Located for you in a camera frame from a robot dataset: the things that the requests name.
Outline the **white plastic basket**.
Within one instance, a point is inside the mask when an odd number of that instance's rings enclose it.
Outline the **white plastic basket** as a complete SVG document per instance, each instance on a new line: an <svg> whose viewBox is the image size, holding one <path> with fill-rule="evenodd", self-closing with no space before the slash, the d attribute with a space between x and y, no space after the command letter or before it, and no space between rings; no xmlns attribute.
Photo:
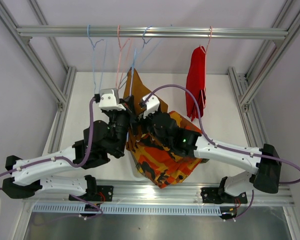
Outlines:
<svg viewBox="0 0 300 240"><path fill-rule="evenodd" d="M147 181L148 179L138 171L136 161L131 153L129 154L129 162L131 165L131 172L132 172L133 180L138 181L138 182Z"/></svg>

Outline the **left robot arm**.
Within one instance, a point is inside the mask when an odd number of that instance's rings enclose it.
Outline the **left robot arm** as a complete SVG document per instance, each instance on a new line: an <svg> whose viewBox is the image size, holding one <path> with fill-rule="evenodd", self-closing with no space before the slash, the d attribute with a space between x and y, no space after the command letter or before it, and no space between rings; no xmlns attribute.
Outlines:
<svg viewBox="0 0 300 240"><path fill-rule="evenodd" d="M91 201L97 197L96 179L91 175L69 179L56 174L93 169L125 155L127 134L135 119L134 97L117 98L112 93L96 94L89 103L89 127L83 139L46 156L21 159L8 156L5 168L10 177L2 181L2 191L11 199L26 199L36 193L65 193Z"/></svg>

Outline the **pink hanger of red trousers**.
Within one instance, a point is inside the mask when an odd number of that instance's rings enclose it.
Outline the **pink hanger of red trousers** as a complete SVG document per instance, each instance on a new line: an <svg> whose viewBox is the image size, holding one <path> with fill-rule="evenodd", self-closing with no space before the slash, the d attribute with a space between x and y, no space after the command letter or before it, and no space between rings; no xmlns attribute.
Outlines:
<svg viewBox="0 0 300 240"><path fill-rule="evenodd" d="M207 55L208 55L208 49L211 43L213 34L213 27L209 27L209 35L208 35L208 42L206 47L203 47L200 45L201 51L204 53L204 71L203 71L203 89L201 90L201 99L202 99L202 107L203 109L206 108L206 101L207 101L207 88L206 88L206 78L207 78Z"/></svg>

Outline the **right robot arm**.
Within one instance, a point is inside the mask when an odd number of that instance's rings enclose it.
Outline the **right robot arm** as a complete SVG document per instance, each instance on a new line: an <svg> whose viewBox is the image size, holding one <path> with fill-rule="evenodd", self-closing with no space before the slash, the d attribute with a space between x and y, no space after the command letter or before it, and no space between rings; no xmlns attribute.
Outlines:
<svg viewBox="0 0 300 240"><path fill-rule="evenodd" d="M222 202L230 202L250 190L267 194L279 191L282 164L273 145L264 144L258 148L213 141L204 133L181 126L180 121L167 112L143 115L140 123L168 153L183 158L216 160L243 169L242 173L221 179L217 195Z"/></svg>

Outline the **red trousers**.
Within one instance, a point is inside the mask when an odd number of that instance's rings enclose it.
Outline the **red trousers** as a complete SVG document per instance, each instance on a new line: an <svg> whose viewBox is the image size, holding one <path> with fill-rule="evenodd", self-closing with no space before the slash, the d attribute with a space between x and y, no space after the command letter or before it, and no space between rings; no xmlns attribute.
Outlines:
<svg viewBox="0 0 300 240"><path fill-rule="evenodd" d="M202 117L206 107L206 49L200 45L192 52L186 89L195 97Z"/></svg>

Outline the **orange brown camouflage trousers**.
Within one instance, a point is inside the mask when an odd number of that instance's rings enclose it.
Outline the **orange brown camouflage trousers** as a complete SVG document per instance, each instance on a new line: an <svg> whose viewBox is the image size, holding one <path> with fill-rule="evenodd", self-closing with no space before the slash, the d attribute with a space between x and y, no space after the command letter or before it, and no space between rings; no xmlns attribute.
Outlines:
<svg viewBox="0 0 300 240"><path fill-rule="evenodd" d="M202 136L202 131L178 112L167 113L179 126L175 146L162 145L167 148L166 151L129 151L134 157L137 170L161 189L182 183L203 161L194 156L196 141Z"/></svg>

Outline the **blue hanger of brown trousers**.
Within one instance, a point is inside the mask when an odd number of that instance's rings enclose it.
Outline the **blue hanger of brown trousers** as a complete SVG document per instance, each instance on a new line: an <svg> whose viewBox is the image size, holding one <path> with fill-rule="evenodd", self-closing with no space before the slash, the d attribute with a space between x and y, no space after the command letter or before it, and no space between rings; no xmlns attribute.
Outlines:
<svg viewBox="0 0 300 240"><path fill-rule="evenodd" d="M131 65L131 78L130 78L130 85L129 85L129 97L132 96L132 87L133 87L133 81L134 81L134 72L135 72L135 65L136 65L136 59L137 59L137 48L134 49L133 54L133 62Z"/></svg>

